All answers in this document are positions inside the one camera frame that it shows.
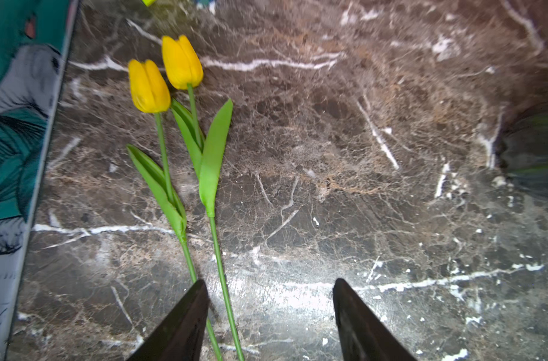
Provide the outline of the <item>yellow tulip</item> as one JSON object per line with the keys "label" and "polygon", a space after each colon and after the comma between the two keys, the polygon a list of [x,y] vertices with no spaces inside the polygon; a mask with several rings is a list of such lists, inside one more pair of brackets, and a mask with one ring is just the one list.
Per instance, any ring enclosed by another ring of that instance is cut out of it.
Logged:
{"label": "yellow tulip", "polygon": [[186,234],[187,216],[170,175],[167,146],[165,142],[162,113],[168,111],[171,96],[167,83],[157,65],[147,60],[144,63],[131,60],[128,64],[130,92],[135,107],[145,114],[153,114],[156,122],[162,165],[156,164],[150,156],[137,147],[127,146],[130,158],[146,181],[182,246],[191,280],[198,281],[194,262],[188,247]]}
{"label": "yellow tulip", "polygon": [[236,322],[233,307],[230,301],[230,292],[227,287],[227,279],[222,261],[221,248],[218,242],[218,232],[215,222],[215,204],[218,192],[218,183],[223,164],[224,151],[227,144],[227,136],[233,115],[233,102],[227,100],[212,120],[207,135],[203,135],[199,125],[197,108],[194,97],[194,88],[203,80],[203,67],[191,42],[184,35],[178,39],[169,36],[162,37],[162,56],[167,78],[177,90],[188,92],[190,108],[186,109],[176,100],[172,101],[172,110],[176,123],[179,125],[182,138],[191,158],[198,179],[198,189],[201,202],[209,217],[212,231],[215,256],[218,264],[218,275],[221,283],[224,304],[233,342],[236,347],[237,357],[245,359]]}

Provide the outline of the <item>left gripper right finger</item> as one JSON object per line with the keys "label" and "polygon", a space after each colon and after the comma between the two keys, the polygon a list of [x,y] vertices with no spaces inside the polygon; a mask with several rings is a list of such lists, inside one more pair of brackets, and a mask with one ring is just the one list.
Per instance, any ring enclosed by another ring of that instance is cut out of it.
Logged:
{"label": "left gripper right finger", "polygon": [[339,278],[335,281],[332,297],[341,352],[345,361],[416,360],[380,322],[346,280]]}

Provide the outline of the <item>brown ribbed glass vase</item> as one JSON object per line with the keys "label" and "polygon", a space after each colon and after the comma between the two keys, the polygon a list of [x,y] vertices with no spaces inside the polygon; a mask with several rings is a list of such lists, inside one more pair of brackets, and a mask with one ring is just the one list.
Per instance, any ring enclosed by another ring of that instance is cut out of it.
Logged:
{"label": "brown ribbed glass vase", "polygon": [[499,140],[499,165],[513,185],[548,199],[548,102],[521,113]]}

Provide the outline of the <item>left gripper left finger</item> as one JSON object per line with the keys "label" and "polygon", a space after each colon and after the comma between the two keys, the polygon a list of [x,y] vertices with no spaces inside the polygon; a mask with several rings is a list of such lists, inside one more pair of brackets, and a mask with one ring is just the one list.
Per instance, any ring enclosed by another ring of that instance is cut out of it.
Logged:
{"label": "left gripper left finger", "polygon": [[206,283],[198,280],[128,360],[200,359],[208,312]]}

